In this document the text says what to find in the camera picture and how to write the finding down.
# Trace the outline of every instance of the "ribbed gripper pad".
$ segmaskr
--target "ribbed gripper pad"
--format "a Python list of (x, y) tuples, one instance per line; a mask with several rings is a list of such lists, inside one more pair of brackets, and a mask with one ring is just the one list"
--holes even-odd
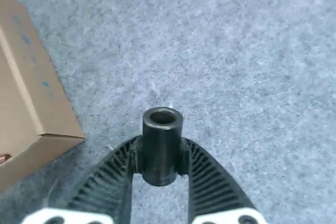
[(231, 175), (208, 152), (191, 140), (189, 145), (189, 223), (196, 216), (252, 207)]
[(65, 208), (111, 216), (129, 223), (132, 204), (131, 145), (135, 138), (113, 150), (76, 187)]

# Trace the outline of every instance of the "black cylinder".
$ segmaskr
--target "black cylinder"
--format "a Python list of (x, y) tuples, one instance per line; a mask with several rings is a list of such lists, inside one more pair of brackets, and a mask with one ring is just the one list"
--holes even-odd
[(166, 186), (177, 176), (183, 117), (170, 108), (153, 108), (143, 115), (143, 179), (153, 186)]

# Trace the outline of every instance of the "cylinder opening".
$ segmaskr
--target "cylinder opening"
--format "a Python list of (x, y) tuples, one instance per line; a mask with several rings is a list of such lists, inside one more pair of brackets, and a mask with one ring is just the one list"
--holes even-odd
[(168, 111), (157, 111), (151, 114), (151, 120), (157, 124), (172, 124), (176, 121), (173, 113)]

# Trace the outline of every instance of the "gray carpet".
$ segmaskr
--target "gray carpet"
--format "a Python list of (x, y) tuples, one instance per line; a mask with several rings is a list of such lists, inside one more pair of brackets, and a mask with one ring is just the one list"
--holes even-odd
[[(334, 222), (336, 0), (20, 1), (87, 141), (3, 193), (1, 223), (63, 197), (158, 105), (269, 223)], [(136, 177), (132, 224), (186, 223), (187, 198), (185, 178)]]

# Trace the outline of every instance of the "copper object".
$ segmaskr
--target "copper object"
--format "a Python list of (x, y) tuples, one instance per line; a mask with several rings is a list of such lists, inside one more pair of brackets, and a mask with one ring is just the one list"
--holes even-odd
[(9, 160), (12, 156), (9, 154), (1, 154), (0, 155), (0, 165)]

